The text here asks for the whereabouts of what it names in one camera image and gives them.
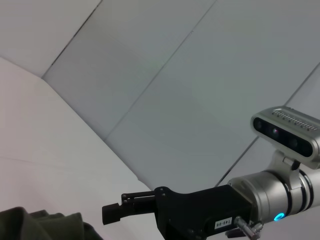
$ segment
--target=white ceiling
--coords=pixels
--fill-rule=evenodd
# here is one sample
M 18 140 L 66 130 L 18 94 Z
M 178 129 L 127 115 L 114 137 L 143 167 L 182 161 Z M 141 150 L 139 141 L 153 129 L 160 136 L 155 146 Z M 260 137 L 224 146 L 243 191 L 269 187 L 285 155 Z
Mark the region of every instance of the white ceiling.
M 100 0 L 1 0 L 0 57 L 41 77 Z
M 44 79 L 150 188 L 212 187 L 251 115 L 320 62 L 320 2 L 126 3 L 104 1 Z

